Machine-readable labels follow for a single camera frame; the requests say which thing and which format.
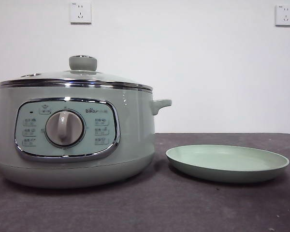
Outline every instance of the mint green plate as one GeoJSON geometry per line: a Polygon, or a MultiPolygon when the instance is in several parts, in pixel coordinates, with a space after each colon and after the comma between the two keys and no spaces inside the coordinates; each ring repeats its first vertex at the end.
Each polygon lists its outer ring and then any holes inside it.
{"type": "Polygon", "coordinates": [[[289,165],[289,160],[280,154],[240,146],[178,146],[166,155],[175,168],[188,175],[228,183],[273,179],[289,165]]]}

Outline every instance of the electrical outlet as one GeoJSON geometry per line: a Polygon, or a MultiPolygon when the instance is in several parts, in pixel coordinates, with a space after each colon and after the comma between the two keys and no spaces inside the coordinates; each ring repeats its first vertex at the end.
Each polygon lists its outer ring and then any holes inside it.
{"type": "Polygon", "coordinates": [[[276,26],[290,26],[290,5],[276,5],[276,26]]]}
{"type": "Polygon", "coordinates": [[[90,2],[71,2],[70,4],[71,23],[91,23],[91,3],[90,2]]]}

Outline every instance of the dark gray table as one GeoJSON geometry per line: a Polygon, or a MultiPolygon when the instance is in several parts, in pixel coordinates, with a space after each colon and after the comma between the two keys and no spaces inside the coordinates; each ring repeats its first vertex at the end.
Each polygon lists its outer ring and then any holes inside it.
{"type": "Polygon", "coordinates": [[[0,175],[0,232],[290,232],[290,165],[258,184],[204,181],[166,159],[167,149],[190,144],[249,146],[290,159],[290,134],[157,134],[150,166],[118,183],[52,190],[0,175]]]}

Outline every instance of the slow cooker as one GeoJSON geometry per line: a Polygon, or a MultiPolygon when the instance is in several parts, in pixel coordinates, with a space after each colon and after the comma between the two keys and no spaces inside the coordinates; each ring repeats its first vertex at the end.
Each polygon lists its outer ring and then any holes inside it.
{"type": "Polygon", "coordinates": [[[70,57],[70,71],[0,82],[0,172],[22,185],[77,188],[141,172],[154,155],[152,87],[96,72],[70,57]]]}

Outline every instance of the cooker handle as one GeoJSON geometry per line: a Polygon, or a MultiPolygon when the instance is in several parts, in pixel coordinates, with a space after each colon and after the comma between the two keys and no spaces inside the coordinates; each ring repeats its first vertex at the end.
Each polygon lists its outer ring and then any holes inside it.
{"type": "Polygon", "coordinates": [[[169,99],[152,101],[151,112],[153,113],[153,115],[157,115],[159,109],[163,107],[171,106],[171,105],[172,105],[172,100],[169,100],[169,99]]]}

